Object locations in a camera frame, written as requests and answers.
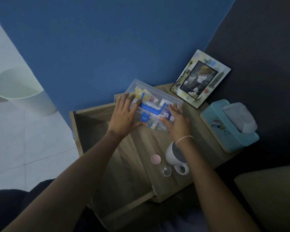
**dark clothing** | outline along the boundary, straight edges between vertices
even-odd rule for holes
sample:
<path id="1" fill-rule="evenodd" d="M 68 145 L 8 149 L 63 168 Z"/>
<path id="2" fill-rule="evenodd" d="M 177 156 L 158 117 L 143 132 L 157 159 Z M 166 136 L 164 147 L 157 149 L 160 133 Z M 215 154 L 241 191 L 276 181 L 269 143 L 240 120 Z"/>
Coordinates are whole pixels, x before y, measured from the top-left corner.
<path id="1" fill-rule="evenodd" d="M 21 190 L 0 190 L 0 231 L 8 226 L 49 184 L 53 181 L 40 182 L 30 192 Z M 95 216 L 94 212 L 86 207 L 76 226 L 75 232 L 107 231 Z"/>

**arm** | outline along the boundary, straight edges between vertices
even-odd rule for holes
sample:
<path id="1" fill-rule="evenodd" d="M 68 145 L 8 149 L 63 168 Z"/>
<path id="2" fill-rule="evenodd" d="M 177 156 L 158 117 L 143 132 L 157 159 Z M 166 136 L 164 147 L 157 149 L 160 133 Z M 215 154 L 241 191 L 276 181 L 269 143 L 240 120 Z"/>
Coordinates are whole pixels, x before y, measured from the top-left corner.
<path id="1" fill-rule="evenodd" d="M 105 136 L 61 173 L 4 232 L 73 230 L 121 140 L 143 125 L 132 124 L 142 101 L 137 101 L 130 111 L 135 96 L 127 97 L 125 94 L 118 98 Z"/>
<path id="2" fill-rule="evenodd" d="M 167 126 L 176 142 L 191 135 L 189 119 L 182 115 L 182 108 L 169 106 L 174 124 L 167 119 L 161 121 Z M 177 143 L 183 152 L 197 191 L 202 211 L 211 231 L 260 231 L 240 202 L 231 193 L 218 174 L 210 167 L 197 149 L 191 137 Z"/>

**white string bracelet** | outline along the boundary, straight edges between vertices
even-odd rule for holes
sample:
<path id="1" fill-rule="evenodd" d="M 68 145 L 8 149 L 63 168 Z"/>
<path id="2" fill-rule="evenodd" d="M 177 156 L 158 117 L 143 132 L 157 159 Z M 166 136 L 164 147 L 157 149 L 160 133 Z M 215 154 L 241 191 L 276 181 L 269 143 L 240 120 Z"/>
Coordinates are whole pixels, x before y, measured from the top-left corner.
<path id="1" fill-rule="evenodd" d="M 193 136 L 190 136 L 190 135 L 189 135 L 189 136 L 184 136 L 184 137 L 180 138 L 179 140 L 177 140 L 177 142 L 175 142 L 175 146 L 178 147 L 177 143 L 178 143 L 180 140 L 182 140 L 183 138 L 186 138 L 186 137 L 192 137 L 192 139 L 194 139 Z"/>

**white trash bin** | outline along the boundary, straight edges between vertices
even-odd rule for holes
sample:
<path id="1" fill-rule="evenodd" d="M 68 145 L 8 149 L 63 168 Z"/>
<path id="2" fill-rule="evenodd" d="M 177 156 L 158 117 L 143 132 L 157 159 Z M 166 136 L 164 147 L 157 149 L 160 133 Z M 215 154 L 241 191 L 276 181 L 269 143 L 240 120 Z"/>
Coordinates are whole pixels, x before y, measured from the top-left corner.
<path id="1" fill-rule="evenodd" d="M 39 116 L 56 111 L 29 67 L 15 67 L 0 73 L 0 97 Z"/>

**blue tissue box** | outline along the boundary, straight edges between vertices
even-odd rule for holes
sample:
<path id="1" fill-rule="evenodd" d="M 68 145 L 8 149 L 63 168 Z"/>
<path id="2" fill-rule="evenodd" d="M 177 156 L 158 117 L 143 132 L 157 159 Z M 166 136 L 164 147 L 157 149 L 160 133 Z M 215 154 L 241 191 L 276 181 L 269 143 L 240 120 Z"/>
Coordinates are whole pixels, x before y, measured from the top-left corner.
<path id="1" fill-rule="evenodd" d="M 228 104 L 226 99 L 213 102 L 201 112 L 200 117 L 224 151 L 232 153 L 258 141 L 259 135 L 256 132 L 242 134 L 222 111 Z"/>

